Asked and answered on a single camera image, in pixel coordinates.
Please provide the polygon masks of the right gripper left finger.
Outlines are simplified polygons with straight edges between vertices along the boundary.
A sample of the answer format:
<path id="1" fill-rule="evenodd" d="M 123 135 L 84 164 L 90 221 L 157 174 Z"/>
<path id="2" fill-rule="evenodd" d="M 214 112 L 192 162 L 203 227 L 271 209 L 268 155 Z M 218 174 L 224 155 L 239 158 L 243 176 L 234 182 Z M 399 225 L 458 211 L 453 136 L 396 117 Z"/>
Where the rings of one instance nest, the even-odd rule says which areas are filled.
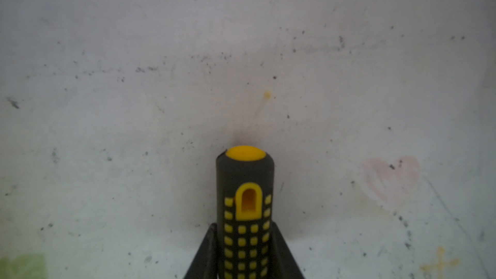
<path id="1" fill-rule="evenodd" d="M 212 223 L 198 248 L 184 279 L 218 278 L 217 224 Z"/>

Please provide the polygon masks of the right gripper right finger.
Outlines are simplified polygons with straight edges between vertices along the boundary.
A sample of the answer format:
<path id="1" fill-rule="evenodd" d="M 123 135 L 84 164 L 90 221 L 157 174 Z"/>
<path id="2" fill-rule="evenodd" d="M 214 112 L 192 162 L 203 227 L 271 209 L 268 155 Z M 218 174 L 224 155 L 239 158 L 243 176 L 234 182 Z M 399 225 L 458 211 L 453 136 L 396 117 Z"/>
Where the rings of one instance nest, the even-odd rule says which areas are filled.
<path id="1" fill-rule="evenodd" d="M 277 224 L 271 224 L 270 278 L 305 279 Z"/>

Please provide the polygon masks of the black yellow screwdriver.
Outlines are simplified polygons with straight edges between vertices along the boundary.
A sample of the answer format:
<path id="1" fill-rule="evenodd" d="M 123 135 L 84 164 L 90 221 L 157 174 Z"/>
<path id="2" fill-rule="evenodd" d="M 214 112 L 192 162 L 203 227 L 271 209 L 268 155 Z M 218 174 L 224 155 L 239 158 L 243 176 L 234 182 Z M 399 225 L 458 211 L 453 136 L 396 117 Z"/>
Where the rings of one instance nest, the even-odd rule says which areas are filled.
<path id="1" fill-rule="evenodd" d="M 275 164 L 265 151 L 232 147 L 216 159 L 219 278 L 268 278 Z"/>

